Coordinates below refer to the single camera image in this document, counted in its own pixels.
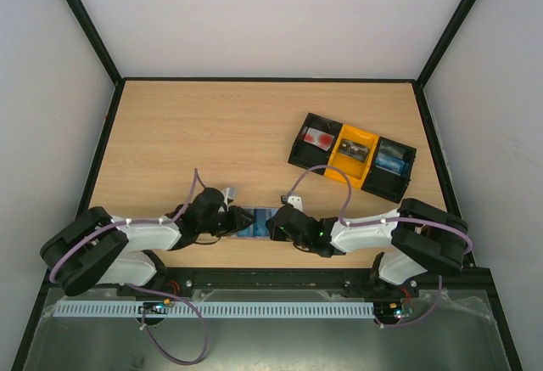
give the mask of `wooden table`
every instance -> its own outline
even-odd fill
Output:
[[[279,207],[303,172],[287,160],[308,112],[417,148],[406,197],[445,209],[411,85],[346,82],[127,82],[91,205],[117,216],[163,215],[185,200],[197,167],[206,185],[236,187],[236,205]],[[320,218],[338,214],[347,189],[310,174],[297,193]],[[396,207],[355,190],[347,212]],[[326,259],[290,243],[222,239],[159,256],[170,267],[334,268],[370,267],[379,251]]]

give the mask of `black frame edge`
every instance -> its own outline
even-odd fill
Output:
[[[87,35],[88,41],[91,43],[92,48],[94,48],[94,51],[96,52],[96,55],[102,62],[102,65],[108,73],[109,78],[111,78],[111,81],[115,85],[120,83],[122,79],[122,77],[120,76],[120,72],[117,70],[115,63],[109,55],[109,52],[105,47],[102,38],[98,34],[98,31],[96,30],[96,27],[94,26],[91,17],[88,15],[88,12],[85,9],[83,2],[81,0],[66,0],[66,2],[70,6],[72,13],[79,22],[79,25]]]
[[[462,26],[462,23],[466,19],[476,1],[477,0],[461,0],[458,3],[454,14],[449,20],[443,34],[439,38],[438,43],[435,45],[434,50],[430,54],[428,61],[417,78],[417,84],[421,88],[424,88],[424,86],[428,83],[428,80],[434,73],[438,63],[443,58],[447,48],[451,45],[452,40],[455,38],[455,35]]]
[[[111,103],[109,104],[108,114],[105,117],[104,127],[100,133],[100,139],[98,140],[98,145],[96,147],[96,151],[94,152],[94,157],[92,158],[91,168],[88,172],[81,201],[77,207],[76,216],[79,216],[82,212],[86,211],[91,203],[92,192],[94,191],[94,186],[96,185],[96,180],[98,179],[98,173],[100,172],[100,166],[102,165],[105,150],[108,146],[109,135],[111,134],[111,129],[113,129],[113,122],[115,121],[117,110],[119,109],[120,98],[122,97],[124,87],[125,81],[121,80],[120,83],[116,85],[113,92],[113,97],[111,98]]]
[[[438,175],[439,185],[441,187],[441,193],[443,193],[443,199],[445,200],[445,206],[447,211],[462,218],[460,213],[460,207],[456,201],[455,190],[452,187],[451,177],[449,175],[449,169],[445,162],[445,157],[441,150],[441,144],[439,143],[437,132],[435,131],[434,120],[428,107],[428,101],[424,95],[424,91],[417,84],[413,84],[413,92],[415,93],[415,99],[417,100],[418,111],[423,121],[424,131],[426,132],[426,138],[428,140],[428,146],[430,147],[430,153],[434,160],[435,171]]]
[[[436,278],[436,276],[427,273],[419,275],[417,276],[417,287],[419,289],[435,289]],[[479,289],[486,292],[490,303],[490,310],[496,321],[501,343],[506,352],[511,371],[523,371],[517,348],[515,347],[505,313],[501,306],[500,297],[495,288],[491,270],[483,267],[467,268],[462,271],[460,277],[444,278],[443,284],[447,289]]]
[[[283,76],[128,76],[126,81],[184,81],[184,82],[366,82],[412,84],[403,78],[321,78]]]
[[[45,300],[48,297],[50,285],[51,284],[48,282],[48,274],[46,274],[38,291],[34,306],[32,307],[31,315],[28,317],[28,323],[26,324],[23,337],[19,343],[17,354],[15,354],[11,371],[22,371],[22,369],[25,367],[26,358],[28,358],[28,353],[31,350],[31,344],[32,340],[34,340],[37,325],[40,323],[40,319],[42,318],[42,310],[45,306]]]

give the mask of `purple cable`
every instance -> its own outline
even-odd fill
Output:
[[[158,290],[140,288],[139,286],[136,286],[135,284],[126,284],[126,286],[130,286],[134,290],[137,290],[137,291],[140,291],[140,292],[143,292],[143,293],[149,293],[151,295],[157,295],[157,296],[164,296],[164,297],[168,297],[170,299],[173,299],[174,301],[180,301],[180,302],[184,303],[185,305],[187,305],[188,307],[190,307],[191,309],[193,309],[193,312],[196,314],[196,316],[198,316],[200,322],[202,323],[202,329],[204,330],[204,348],[202,349],[202,352],[200,352],[200,355],[195,360],[192,360],[192,361],[180,360],[179,358],[173,357],[171,354],[166,352],[166,350],[164,348],[162,348],[162,346],[159,344],[159,342],[151,334],[151,330],[149,330],[149,327],[144,326],[145,325],[145,316],[147,314],[147,311],[144,312],[143,315],[142,315],[142,326],[144,326],[144,329],[147,332],[147,335],[149,336],[149,338],[151,339],[151,341],[153,342],[154,346],[159,351],[159,353],[162,354],[162,356],[164,356],[166,359],[173,362],[174,364],[177,364],[177,365],[194,365],[194,364],[198,364],[198,363],[202,362],[205,359],[205,355],[207,354],[207,349],[208,349],[208,347],[210,345],[210,331],[209,331],[209,329],[207,327],[207,323],[205,322],[204,317],[202,316],[202,313],[200,312],[200,310],[198,310],[198,308],[195,305],[193,305],[189,300],[187,300],[187,299],[185,299],[183,297],[171,295],[169,293],[159,292]]]
[[[425,318],[427,318],[430,315],[431,312],[434,311],[435,307],[437,307],[437,305],[439,303],[439,298],[441,297],[441,289],[442,288],[443,288],[443,279],[442,279],[441,275],[439,275],[438,276],[438,290],[437,290],[438,293],[435,296],[435,301],[434,301],[434,303],[432,303],[432,306],[430,306],[430,308],[420,318],[416,318],[415,320],[412,320],[412,321],[407,322],[407,323],[382,324],[379,321],[379,319],[377,317],[375,317],[375,322],[379,325],[379,327],[381,327],[383,329],[399,329],[400,327],[412,326],[413,324],[422,322]]]
[[[193,183],[191,184],[190,191],[188,192],[187,201],[185,201],[185,204],[182,208],[179,209],[177,214],[173,216],[173,218],[164,220],[160,222],[158,218],[143,218],[138,220],[132,220],[130,222],[130,225],[138,225],[138,224],[172,224],[173,222],[177,221],[180,216],[182,216],[185,212],[185,210],[188,208],[188,204],[190,203],[190,200],[193,197],[194,190],[196,189],[196,182],[199,182],[203,187],[205,187],[204,183],[202,182],[202,179],[200,178],[198,174],[198,169],[194,169],[194,178]],[[68,252],[64,254],[62,258],[59,259],[59,261],[56,263],[56,265],[51,270],[51,273],[49,274],[49,281],[53,284],[57,282],[57,273],[59,272],[60,268],[68,261],[78,250],[80,250],[85,244],[92,241],[93,239],[97,238],[97,236],[101,235],[102,233],[105,233],[109,231],[110,229],[117,228],[121,225],[126,225],[127,221],[118,221],[118,222],[112,222],[105,227],[101,227],[94,231],[93,233],[90,233],[86,237],[84,237],[81,241],[79,241],[77,244],[74,245],[73,248],[71,248]]]
[[[307,173],[309,173],[310,171],[317,170],[317,169],[334,170],[334,171],[338,172],[339,174],[341,174],[341,176],[343,176],[343,178],[345,179],[345,181],[347,183],[347,190],[348,190],[347,199],[345,200],[343,206],[341,207],[341,210],[339,211],[339,222],[341,222],[342,225],[345,225],[346,227],[349,227],[349,228],[359,228],[359,227],[370,227],[372,225],[377,225],[377,224],[381,223],[381,220],[366,221],[366,222],[347,222],[347,221],[345,221],[345,219],[344,219],[345,211],[347,210],[347,206],[349,205],[350,198],[352,196],[352,186],[350,184],[350,180],[347,177],[347,175],[343,171],[341,171],[339,168],[334,167],[334,166],[318,165],[318,166],[310,167],[309,169],[307,169],[306,171],[304,171],[302,173],[302,175],[298,178],[298,180],[296,180],[296,183],[294,183],[294,186],[292,186],[292,188],[288,191],[286,197],[288,198],[289,196],[292,195],[292,193],[295,191],[295,189],[298,187],[299,183],[304,179],[304,177],[307,175]],[[473,242],[465,233],[463,233],[462,231],[460,231],[460,230],[458,230],[458,229],[456,229],[454,227],[451,227],[451,226],[448,226],[448,225],[445,225],[445,224],[440,224],[438,222],[433,222],[433,221],[429,221],[429,220],[420,220],[418,218],[410,218],[410,217],[406,217],[406,216],[394,216],[394,217],[391,217],[391,218],[386,218],[384,221],[385,222],[409,222],[409,223],[412,223],[412,224],[427,225],[429,227],[443,229],[445,231],[448,231],[450,233],[453,233],[453,234],[457,235],[458,237],[460,237],[461,239],[463,239],[466,242],[467,247],[464,250],[464,255],[466,255],[468,252],[470,252],[473,249]]]
[[[345,221],[345,219],[344,219],[345,211],[347,210],[347,205],[349,205],[350,198],[352,196],[352,186],[350,184],[350,180],[347,177],[347,175],[343,171],[341,171],[339,168],[334,167],[334,166],[318,165],[318,166],[310,167],[309,169],[307,169],[306,171],[304,171],[302,173],[302,175],[298,178],[298,180],[296,180],[296,183],[294,183],[294,186],[292,186],[292,188],[288,191],[286,197],[288,198],[290,195],[292,195],[294,190],[298,187],[299,183],[304,179],[304,177],[307,175],[307,173],[309,173],[310,171],[317,170],[317,169],[331,169],[331,170],[334,170],[334,171],[338,172],[341,176],[343,176],[343,178],[345,179],[345,182],[347,183],[347,189],[348,189],[347,199],[345,200],[343,206],[341,207],[341,210],[339,211],[339,222],[341,222],[342,225],[345,225],[346,227],[356,228],[356,227],[368,227],[368,226],[372,226],[372,225],[377,225],[377,224],[382,222],[381,220],[373,220],[373,221],[367,221],[367,222],[346,222]],[[449,231],[450,233],[453,233],[453,234],[457,235],[458,237],[460,237],[461,239],[463,239],[466,242],[467,247],[464,250],[464,255],[466,255],[468,252],[470,252],[473,249],[473,242],[465,233],[463,233],[462,231],[460,231],[460,230],[458,230],[458,229],[456,229],[454,227],[450,227],[450,226],[445,225],[445,224],[440,224],[438,222],[433,222],[433,221],[429,221],[429,220],[420,220],[418,218],[410,218],[410,217],[407,217],[407,216],[394,216],[394,217],[390,217],[390,218],[385,218],[384,222],[409,222],[409,223],[412,223],[412,224],[427,225],[429,227],[443,229],[445,231]],[[379,320],[377,318],[375,318],[376,322],[380,326],[382,326],[382,327],[384,327],[386,329],[396,329],[396,328],[399,328],[399,327],[410,326],[410,325],[413,325],[415,323],[418,323],[418,322],[422,321],[438,305],[438,300],[439,300],[439,296],[441,295],[441,288],[442,287],[443,287],[443,279],[442,279],[441,275],[439,275],[438,276],[438,294],[436,296],[435,302],[428,309],[428,311],[425,312],[420,318],[417,318],[417,319],[413,320],[412,322],[402,323],[402,324],[394,324],[394,325],[381,324],[381,322],[379,322]]]

